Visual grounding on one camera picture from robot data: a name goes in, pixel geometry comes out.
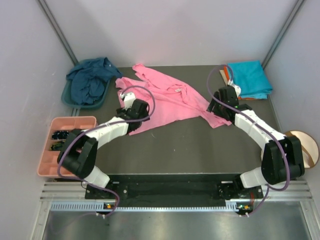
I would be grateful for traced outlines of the pink t shirt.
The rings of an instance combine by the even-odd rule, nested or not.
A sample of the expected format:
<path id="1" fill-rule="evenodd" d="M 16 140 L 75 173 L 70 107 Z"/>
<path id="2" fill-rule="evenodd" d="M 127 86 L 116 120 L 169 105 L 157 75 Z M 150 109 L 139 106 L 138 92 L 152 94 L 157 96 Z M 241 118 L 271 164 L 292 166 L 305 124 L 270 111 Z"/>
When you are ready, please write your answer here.
<path id="1" fill-rule="evenodd" d="M 230 121 L 208 112 L 209 102 L 187 83 L 140 63 L 132 69 L 139 80 L 128 77 L 116 79 L 117 94 L 120 95 L 123 90 L 134 86 L 128 91 L 133 92 L 137 99 L 147 102 L 151 108 L 151 96 L 154 96 L 155 110 L 150 120 L 143 122 L 137 130 L 131 132 L 131 136 L 175 121 L 197 117 L 202 117 L 213 129 L 231 125 Z"/>

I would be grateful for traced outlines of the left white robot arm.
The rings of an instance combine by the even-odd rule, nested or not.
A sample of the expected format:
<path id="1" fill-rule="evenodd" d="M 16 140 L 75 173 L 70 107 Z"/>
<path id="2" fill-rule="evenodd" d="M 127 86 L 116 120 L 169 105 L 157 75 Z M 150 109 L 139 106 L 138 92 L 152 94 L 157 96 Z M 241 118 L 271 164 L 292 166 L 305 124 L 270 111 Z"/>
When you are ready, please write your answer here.
<path id="1" fill-rule="evenodd" d="M 148 121 L 149 104 L 135 99 L 128 107 L 116 110 L 111 120 L 88 130 L 73 129 L 67 136 L 57 158 L 57 173 L 61 168 L 75 177 L 96 186 L 96 192 L 102 198 L 109 198 L 114 191 L 110 177 L 96 166 L 97 152 L 110 141 L 137 130 L 142 122 Z"/>

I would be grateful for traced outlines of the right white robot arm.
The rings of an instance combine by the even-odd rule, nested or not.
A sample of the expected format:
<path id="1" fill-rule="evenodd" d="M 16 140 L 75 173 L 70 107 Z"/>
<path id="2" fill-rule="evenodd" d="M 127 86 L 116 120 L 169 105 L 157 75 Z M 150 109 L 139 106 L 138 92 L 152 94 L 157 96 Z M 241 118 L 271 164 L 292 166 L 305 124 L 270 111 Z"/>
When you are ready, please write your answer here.
<path id="1" fill-rule="evenodd" d="M 301 141 L 296 136 L 286 136 L 270 127 L 247 104 L 240 104 L 236 91 L 225 86 L 212 94 L 207 111 L 214 113 L 243 130 L 261 148 L 261 166 L 244 172 L 233 180 L 233 192 L 245 198 L 252 188 L 284 183 L 305 174 Z"/>

